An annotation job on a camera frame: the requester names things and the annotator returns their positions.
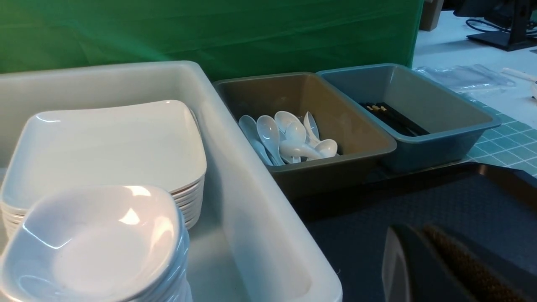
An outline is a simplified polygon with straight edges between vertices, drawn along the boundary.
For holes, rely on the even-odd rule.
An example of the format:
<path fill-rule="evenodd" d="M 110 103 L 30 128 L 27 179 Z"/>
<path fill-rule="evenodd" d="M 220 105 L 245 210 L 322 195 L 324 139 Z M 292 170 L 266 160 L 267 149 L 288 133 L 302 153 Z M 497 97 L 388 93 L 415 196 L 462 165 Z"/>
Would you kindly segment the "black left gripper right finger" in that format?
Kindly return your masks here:
<path fill-rule="evenodd" d="M 456 279 L 478 302 L 535 302 L 536 275 L 462 233 L 425 225 L 422 231 Z"/>

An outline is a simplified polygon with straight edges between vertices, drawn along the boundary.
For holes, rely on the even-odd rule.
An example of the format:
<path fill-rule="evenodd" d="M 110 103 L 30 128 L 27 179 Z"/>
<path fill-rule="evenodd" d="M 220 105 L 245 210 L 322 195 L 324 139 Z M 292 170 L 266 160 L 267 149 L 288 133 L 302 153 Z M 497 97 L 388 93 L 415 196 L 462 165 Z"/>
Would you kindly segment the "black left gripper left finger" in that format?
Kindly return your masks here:
<path fill-rule="evenodd" d="M 386 302 L 476 302 L 426 236 L 408 225 L 387 229 L 382 259 Z"/>

